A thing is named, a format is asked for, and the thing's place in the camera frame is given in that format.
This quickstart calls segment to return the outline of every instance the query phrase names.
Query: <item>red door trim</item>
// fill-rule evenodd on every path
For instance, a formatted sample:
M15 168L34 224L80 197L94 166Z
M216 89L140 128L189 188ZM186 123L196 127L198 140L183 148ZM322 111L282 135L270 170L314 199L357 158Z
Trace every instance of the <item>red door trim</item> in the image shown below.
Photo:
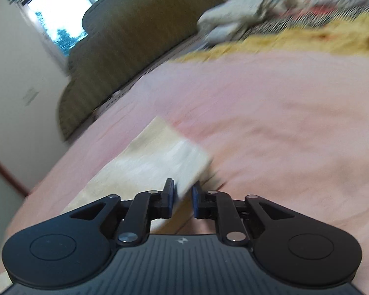
M22 196L28 196L28 190L10 174L10 172L0 163L0 174L6 179L6 181L12 185L12 187L18 191Z

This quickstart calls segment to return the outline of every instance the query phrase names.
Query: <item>striped fabric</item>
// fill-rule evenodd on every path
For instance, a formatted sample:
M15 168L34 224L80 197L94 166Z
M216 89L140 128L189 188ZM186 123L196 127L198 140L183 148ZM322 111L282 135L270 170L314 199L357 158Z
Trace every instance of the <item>striped fabric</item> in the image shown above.
M354 6L347 9L336 9L325 14L315 14L313 12L309 12L300 16L290 15L284 18L271 19L247 30L246 33L241 37L241 40L246 39L252 34L277 34L290 27L323 27L331 20L338 17L345 17L354 20L364 12L369 13L369 5Z
M71 81L59 102L64 138L114 92L197 32L203 12L223 0L99 0L85 13L88 36L71 50Z

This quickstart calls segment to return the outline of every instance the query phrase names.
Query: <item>ribbed black surface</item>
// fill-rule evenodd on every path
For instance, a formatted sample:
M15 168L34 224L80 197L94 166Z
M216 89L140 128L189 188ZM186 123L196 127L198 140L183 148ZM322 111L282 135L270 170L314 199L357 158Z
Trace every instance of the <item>ribbed black surface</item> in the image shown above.
M6 295L359 295L350 284L304 290L262 271L249 252L222 244L216 235L151 235L146 243L118 251L99 276L65 290L15 285Z

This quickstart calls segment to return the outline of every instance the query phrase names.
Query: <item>yellow blanket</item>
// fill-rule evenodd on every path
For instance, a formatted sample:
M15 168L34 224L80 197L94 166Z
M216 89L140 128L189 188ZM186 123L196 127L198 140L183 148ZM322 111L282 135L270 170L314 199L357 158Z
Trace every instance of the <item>yellow blanket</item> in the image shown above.
M244 41L189 53L177 61L207 61L232 52L257 53L272 49L369 56L369 14L361 14L354 21L335 19L321 29L290 28L279 34L253 35Z

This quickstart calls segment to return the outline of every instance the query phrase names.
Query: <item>tree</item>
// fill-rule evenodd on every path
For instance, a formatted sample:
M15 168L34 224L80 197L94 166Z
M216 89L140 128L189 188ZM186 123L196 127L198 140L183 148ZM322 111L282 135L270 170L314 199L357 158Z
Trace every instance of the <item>tree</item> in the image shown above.
M41 23L44 31L48 34L48 29L45 24L45 19L42 15L42 12L36 12L37 18ZM79 40L86 36L86 32L83 31L79 36L74 37L66 29L57 29L57 38L53 40L53 42L59 47L59 49L64 53L67 57L70 54L70 49L77 44Z
M48 29L46 28L45 19L42 16L42 12L38 11L38 12L36 12L36 15L37 15L37 19L41 23L42 28L44 29L45 33L48 33Z
M71 36L66 29L57 29L57 39L54 42L67 57L70 49L77 44L78 40L79 37Z

